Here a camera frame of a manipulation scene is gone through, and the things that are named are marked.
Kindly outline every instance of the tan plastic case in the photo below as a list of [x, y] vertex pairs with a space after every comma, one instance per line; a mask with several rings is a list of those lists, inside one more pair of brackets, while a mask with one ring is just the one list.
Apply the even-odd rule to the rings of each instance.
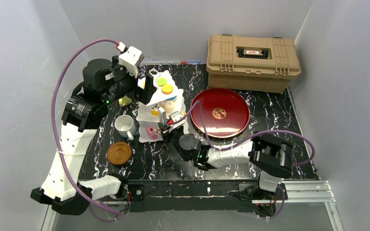
[[294, 40], [214, 35], [208, 87], [282, 93], [300, 73]]

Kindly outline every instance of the small yellow object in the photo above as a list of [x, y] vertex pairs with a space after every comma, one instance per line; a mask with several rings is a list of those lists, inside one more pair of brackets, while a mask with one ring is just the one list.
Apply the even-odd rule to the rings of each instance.
[[162, 86], [162, 93], [169, 95], [173, 91], [173, 86], [171, 84], [165, 84]]
[[119, 99], [120, 107], [124, 107], [126, 105], [129, 105], [132, 103], [132, 100], [128, 96], [124, 96], [121, 99]]
[[151, 110], [151, 115], [159, 116], [159, 113], [158, 113], [158, 111]]

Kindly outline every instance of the wooden coaster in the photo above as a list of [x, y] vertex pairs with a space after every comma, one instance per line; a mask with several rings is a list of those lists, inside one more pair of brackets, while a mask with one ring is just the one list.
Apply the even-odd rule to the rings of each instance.
[[107, 151], [107, 159], [114, 165], [123, 165], [131, 157], [131, 147], [125, 142], [113, 144]]

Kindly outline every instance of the coffee mug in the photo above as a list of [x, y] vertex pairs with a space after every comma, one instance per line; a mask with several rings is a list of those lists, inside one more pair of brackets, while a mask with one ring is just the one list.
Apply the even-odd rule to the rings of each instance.
[[128, 138], [131, 141], [134, 140], [134, 134], [137, 128], [135, 127], [134, 120], [131, 116], [119, 116], [116, 119], [116, 122], [114, 122], [114, 126], [122, 137]]

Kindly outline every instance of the black marble table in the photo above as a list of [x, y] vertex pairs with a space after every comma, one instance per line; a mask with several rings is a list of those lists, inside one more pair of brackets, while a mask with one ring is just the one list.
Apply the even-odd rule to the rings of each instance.
[[[152, 68], [162, 72], [169, 70], [178, 88], [184, 89], [186, 108], [190, 108], [193, 98], [205, 90], [208, 85], [206, 65], [144, 65], [140, 76]], [[214, 144], [236, 143], [255, 131], [268, 129], [290, 130], [300, 133], [296, 115], [287, 91], [282, 94], [264, 93], [256, 91], [236, 90], [250, 108], [250, 121], [246, 129], [237, 137], [227, 140], [214, 140]], [[129, 180], [256, 180], [260, 169], [253, 164], [233, 164], [209, 171], [198, 170], [191, 162], [181, 159], [174, 148], [169, 148], [163, 141], [140, 143], [138, 133], [134, 140], [122, 138], [114, 128], [114, 121], [120, 115], [135, 116], [137, 103], [120, 107], [118, 103], [109, 106], [106, 116], [98, 133], [89, 146], [83, 162], [80, 180], [91, 180], [103, 177], [107, 173], [118, 172]], [[198, 134], [188, 118], [189, 132]], [[294, 143], [294, 162], [301, 162], [308, 158], [304, 142], [291, 135], [280, 134], [284, 139]], [[108, 148], [119, 141], [127, 142], [132, 147], [132, 157], [122, 167], [114, 166], [107, 160]], [[310, 164], [295, 167], [292, 179], [317, 179]]]

